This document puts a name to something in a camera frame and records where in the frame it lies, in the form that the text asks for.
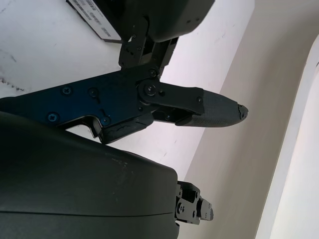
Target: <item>metal lever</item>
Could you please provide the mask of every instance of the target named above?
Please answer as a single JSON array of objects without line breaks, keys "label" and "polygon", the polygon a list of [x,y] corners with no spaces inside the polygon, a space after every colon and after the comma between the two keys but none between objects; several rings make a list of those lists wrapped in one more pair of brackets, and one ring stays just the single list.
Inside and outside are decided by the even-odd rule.
[{"label": "metal lever", "polygon": [[225,127],[248,110],[200,88],[161,83],[154,64],[0,100],[0,111],[68,129],[84,124],[108,144],[145,129],[153,121],[177,126]]}]

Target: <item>screw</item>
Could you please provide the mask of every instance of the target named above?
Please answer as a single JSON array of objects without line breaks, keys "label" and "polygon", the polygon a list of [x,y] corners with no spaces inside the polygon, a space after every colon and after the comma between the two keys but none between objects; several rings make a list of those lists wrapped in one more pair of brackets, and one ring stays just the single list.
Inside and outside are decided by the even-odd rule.
[{"label": "screw", "polygon": [[145,85],[145,93],[146,93],[148,96],[153,96],[153,95],[155,95],[155,92],[156,92],[155,86],[153,86],[153,85]]},{"label": "screw", "polygon": [[181,214],[183,212],[183,203],[179,203],[177,207],[177,213]]},{"label": "screw", "polygon": [[110,122],[111,122],[111,119],[110,119],[109,117],[103,117],[103,118],[101,118],[101,124],[102,124],[103,126],[109,125]]},{"label": "screw", "polygon": [[65,86],[62,88],[62,93],[66,96],[70,95],[72,93],[72,88],[69,86]]},{"label": "screw", "polygon": [[150,69],[149,70],[149,74],[150,74],[151,77],[156,77],[158,75],[156,70],[154,70],[154,69]]},{"label": "screw", "polygon": [[52,112],[52,113],[49,113],[49,114],[48,114],[47,119],[48,119],[48,121],[50,121],[50,122],[53,123],[53,122],[58,121],[59,115],[58,115],[57,113],[55,113],[55,112]]},{"label": "screw", "polygon": [[96,98],[99,95],[99,91],[96,88],[90,88],[88,91],[89,96]]}]

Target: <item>beige wall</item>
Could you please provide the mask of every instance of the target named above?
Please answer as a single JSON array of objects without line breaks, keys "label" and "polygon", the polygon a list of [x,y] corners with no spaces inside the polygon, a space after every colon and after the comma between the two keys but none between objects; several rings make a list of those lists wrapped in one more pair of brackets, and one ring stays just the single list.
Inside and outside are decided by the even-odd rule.
[{"label": "beige wall", "polygon": [[256,3],[221,94],[250,110],[245,122],[206,129],[186,175],[212,204],[213,222],[179,238],[252,239],[276,167],[300,77],[319,34],[319,2]]}]

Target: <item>hole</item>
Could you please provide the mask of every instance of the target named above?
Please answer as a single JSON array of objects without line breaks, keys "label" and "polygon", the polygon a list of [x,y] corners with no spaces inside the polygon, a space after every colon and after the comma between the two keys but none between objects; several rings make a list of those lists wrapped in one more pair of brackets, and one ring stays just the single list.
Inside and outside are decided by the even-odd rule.
[{"label": "hole", "polygon": [[160,91],[159,91],[159,95],[160,95],[160,96],[164,96],[164,95],[165,95],[165,91],[160,90]]}]

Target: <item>black plastic cover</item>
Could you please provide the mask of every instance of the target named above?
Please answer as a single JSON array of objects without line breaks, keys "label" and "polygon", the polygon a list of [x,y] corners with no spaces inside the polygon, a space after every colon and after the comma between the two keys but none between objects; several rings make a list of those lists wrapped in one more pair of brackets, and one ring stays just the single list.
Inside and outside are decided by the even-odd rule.
[{"label": "black plastic cover", "polygon": [[169,238],[176,172],[0,112],[0,238]]}]

